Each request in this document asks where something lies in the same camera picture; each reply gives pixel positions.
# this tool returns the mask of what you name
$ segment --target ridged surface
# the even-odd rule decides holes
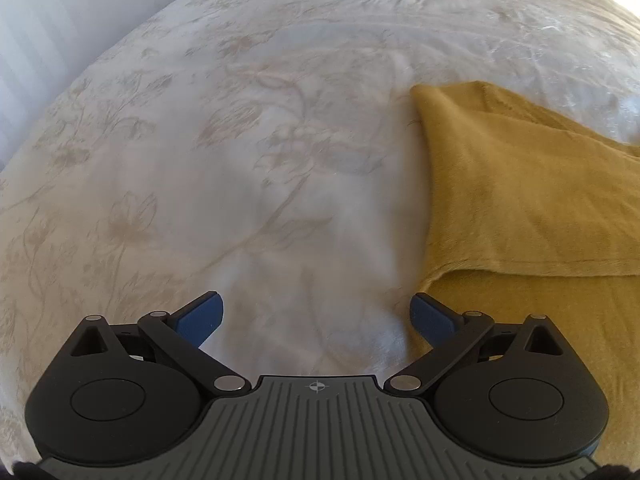
[[[324,388],[310,388],[317,382]],[[192,435],[155,459],[43,468],[62,480],[578,480],[594,465],[489,462],[450,441],[420,400],[388,396],[370,377],[265,377],[247,396],[214,402]]]

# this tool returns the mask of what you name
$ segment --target white wall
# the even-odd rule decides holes
[[[93,60],[174,0],[0,0],[0,169]]]

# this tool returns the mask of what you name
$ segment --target beige floral pattern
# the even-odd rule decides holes
[[[0,173],[0,458],[87,314],[206,290],[203,346],[259,374],[378,374],[424,348],[406,306],[429,165],[408,90],[485,79],[638,142],[638,20],[610,0],[178,0],[93,63]]]

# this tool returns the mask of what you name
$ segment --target bedspread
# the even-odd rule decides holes
[[[259,374],[377,374],[429,220],[408,90],[483,79],[638,142],[638,21],[609,0],[177,0],[103,54],[0,173],[0,453],[82,316],[206,290],[203,348]]]

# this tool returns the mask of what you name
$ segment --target yellow blanket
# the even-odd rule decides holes
[[[412,95],[433,177],[420,290],[549,315],[609,401],[596,460],[640,467],[640,147],[484,82]]]

